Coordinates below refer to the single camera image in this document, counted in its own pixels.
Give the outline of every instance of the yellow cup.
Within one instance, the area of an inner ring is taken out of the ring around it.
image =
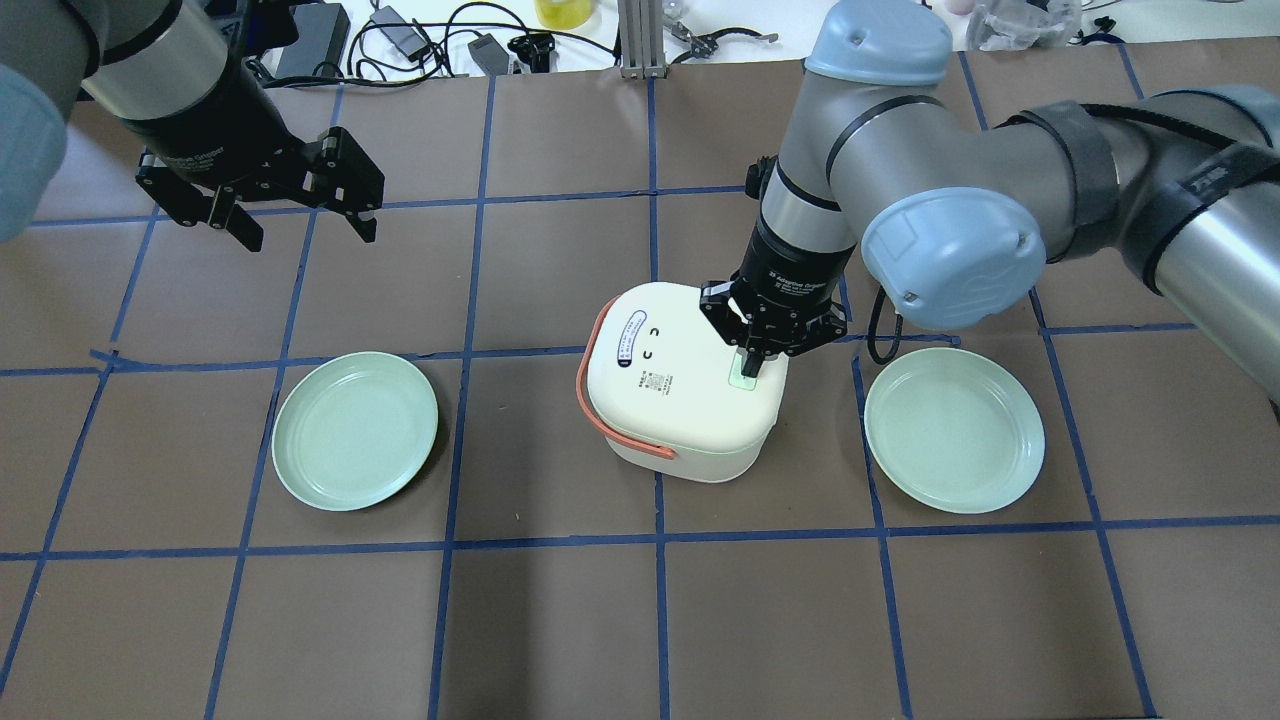
[[[550,29],[570,29],[591,17],[591,0],[535,0],[538,19]]]

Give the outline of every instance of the red handle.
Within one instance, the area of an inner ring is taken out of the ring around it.
[[[608,314],[609,307],[617,302],[617,297],[611,300],[600,314],[595,316],[595,327],[591,328],[591,338],[586,341],[586,352],[582,354],[582,361],[577,365],[577,405],[582,409],[582,414],[590,420],[595,429],[600,432],[604,437],[612,439],[613,442],[627,447],[631,450],[637,450],[655,457],[662,457],[663,460],[675,460],[676,451],[664,446],[654,445],[652,442],[644,442],[634,437],[627,437],[618,430],[614,430],[595,414],[595,409],[591,407],[590,401],[586,398],[586,363],[591,357],[591,351],[595,350],[595,340],[600,336],[600,327],[604,324],[604,315]]]

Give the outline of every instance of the plastic bag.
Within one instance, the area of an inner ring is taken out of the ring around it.
[[[1080,0],[982,0],[969,18],[969,50],[1025,50],[1066,45],[1080,29]]]

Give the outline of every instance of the light green plate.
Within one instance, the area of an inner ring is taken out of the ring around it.
[[[385,352],[344,355],[285,398],[271,461],[284,488],[312,507],[369,507],[422,468],[438,424],[435,391],[411,363]]]
[[[1014,502],[1044,461],[1044,425],[1027,389],[980,355],[918,350],[867,393],[872,455],[902,492],[950,512]]]

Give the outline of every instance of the white lunch box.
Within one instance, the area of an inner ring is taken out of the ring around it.
[[[787,357],[742,378],[741,355],[698,307],[696,287],[648,283],[600,310],[577,401],[622,459],[703,483],[751,466],[778,419]]]

